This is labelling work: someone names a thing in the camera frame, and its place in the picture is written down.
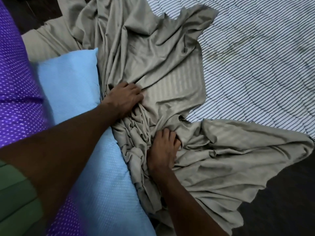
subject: black and white striped fabric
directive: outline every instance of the black and white striped fabric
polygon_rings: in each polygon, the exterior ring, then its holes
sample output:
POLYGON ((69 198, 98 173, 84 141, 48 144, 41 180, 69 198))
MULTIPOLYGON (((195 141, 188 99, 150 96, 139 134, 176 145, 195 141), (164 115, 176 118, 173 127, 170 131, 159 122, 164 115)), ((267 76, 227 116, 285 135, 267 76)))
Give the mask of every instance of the black and white striped fabric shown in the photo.
POLYGON ((315 0, 148 3, 172 18, 195 4, 220 11, 199 37, 207 99, 189 121, 254 121, 315 138, 315 0))

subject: person's right hand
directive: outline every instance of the person's right hand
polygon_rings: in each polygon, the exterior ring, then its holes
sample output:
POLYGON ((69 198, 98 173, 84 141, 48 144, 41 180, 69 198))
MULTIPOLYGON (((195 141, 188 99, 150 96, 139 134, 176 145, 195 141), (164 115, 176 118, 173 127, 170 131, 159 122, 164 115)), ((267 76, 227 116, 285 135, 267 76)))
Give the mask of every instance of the person's right hand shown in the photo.
POLYGON ((131 112, 132 108, 143 100, 141 88, 134 83, 121 82, 115 86, 104 98, 101 105, 110 107, 112 113, 121 119, 131 112))
POLYGON ((147 155, 149 172, 153 179, 166 169, 172 169, 176 160, 176 153, 181 145, 176 139, 176 133, 165 128, 155 134, 153 145, 147 155))

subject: green sleeve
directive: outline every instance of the green sleeve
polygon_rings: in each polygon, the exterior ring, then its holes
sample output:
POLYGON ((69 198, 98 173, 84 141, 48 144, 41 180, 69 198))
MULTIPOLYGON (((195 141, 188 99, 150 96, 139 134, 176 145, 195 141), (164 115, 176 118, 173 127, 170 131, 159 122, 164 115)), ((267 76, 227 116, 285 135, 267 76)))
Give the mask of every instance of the green sleeve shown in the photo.
POLYGON ((0 161, 0 235, 45 235, 42 216, 41 202, 31 182, 0 161))

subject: purple cushion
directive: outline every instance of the purple cushion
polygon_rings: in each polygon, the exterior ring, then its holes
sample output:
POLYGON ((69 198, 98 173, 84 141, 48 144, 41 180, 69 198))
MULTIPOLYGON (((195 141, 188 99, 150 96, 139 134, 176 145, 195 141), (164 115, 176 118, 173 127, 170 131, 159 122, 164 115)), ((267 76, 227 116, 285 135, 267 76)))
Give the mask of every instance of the purple cushion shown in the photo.
MULTIPOLYGON (((42 103, 22 38, 0 0, 0 147, 47 129, 42 103)), ((47 234, 83 235, 70 196, 47 234)))

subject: dark floor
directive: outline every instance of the dark floor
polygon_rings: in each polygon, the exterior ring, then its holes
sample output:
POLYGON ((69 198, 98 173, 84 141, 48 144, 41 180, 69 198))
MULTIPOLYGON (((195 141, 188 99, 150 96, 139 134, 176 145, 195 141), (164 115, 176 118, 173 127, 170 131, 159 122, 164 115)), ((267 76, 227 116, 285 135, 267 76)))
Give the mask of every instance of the dark floor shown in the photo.
MULTIPOLYGON (((3 1, 21 33, 61 16, 57 0, 3 1)), ((235 236, 315 235, 315 153, 272 178, 239 211, 244 226, 233 230, 235 236)))

